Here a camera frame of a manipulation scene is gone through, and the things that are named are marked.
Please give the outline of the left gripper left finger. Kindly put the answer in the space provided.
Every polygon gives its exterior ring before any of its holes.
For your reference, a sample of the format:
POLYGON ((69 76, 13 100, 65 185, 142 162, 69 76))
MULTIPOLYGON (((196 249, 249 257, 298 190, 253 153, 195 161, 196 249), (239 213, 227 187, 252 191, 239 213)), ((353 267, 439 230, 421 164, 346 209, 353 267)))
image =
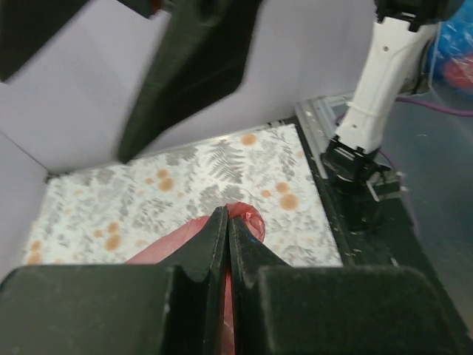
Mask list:
POLYGON ((24 266, 1 283, 3 354, 219 354, 228 210, 152 265, 24 266))

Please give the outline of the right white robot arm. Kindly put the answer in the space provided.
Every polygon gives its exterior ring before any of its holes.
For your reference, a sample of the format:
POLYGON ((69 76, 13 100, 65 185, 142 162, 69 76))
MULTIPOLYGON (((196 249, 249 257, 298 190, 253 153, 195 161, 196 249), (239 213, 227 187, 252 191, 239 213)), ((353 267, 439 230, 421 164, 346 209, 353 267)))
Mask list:
MULTIPOLYGON (((171 13, 118 148, 126 163, 159 135, 235 92, 242 83, 260 1, 126 1, 144 18, 171 13)), ((447 1, 377 1, 367 61, 323 164, 362 186, 374 173, 387 116, 415 59, 452 11, 447 1)), ((1 79, 16 74, 83 1, 3 1, 1 79)))

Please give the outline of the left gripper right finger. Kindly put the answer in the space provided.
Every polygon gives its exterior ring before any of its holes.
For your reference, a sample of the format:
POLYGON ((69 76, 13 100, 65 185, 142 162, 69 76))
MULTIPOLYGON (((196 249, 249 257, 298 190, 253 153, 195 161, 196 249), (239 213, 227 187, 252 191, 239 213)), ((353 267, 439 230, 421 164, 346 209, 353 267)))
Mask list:
POLYGON ((460 354, 433 287, 412 268, 289 266, 228 223, 237 354, 460 354))

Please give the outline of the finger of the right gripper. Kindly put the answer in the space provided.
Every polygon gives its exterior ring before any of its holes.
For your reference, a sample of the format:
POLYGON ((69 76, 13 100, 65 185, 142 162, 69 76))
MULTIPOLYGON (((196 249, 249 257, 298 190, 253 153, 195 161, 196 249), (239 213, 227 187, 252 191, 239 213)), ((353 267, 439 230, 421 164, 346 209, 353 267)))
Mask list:
POLYGON ((167 1, 171 18, 118 146, 127 163, 242 83, 260 1, 167 1))
POLYGON ((1 81, 18 72, 87 0, 1 2, 1 81))

